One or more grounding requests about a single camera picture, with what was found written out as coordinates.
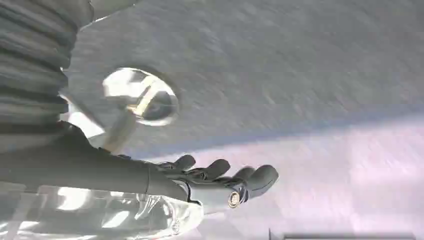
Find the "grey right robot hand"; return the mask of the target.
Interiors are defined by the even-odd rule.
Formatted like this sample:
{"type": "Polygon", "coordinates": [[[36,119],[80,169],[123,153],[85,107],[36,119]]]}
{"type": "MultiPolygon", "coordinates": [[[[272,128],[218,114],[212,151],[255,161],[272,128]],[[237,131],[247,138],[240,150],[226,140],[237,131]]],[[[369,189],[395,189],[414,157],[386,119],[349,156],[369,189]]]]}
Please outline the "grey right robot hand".
{"type": "Polygon", "coordinates": [[[212,212],[235,208],[265,194],[278,180],[271,165],[244,167],[234,176],[227,160],[195,167],[191,155],[152,163],[93,147],[75,125],[3,123],[0,180],[28,192],[41,186],[166,196],[212,212]]]}

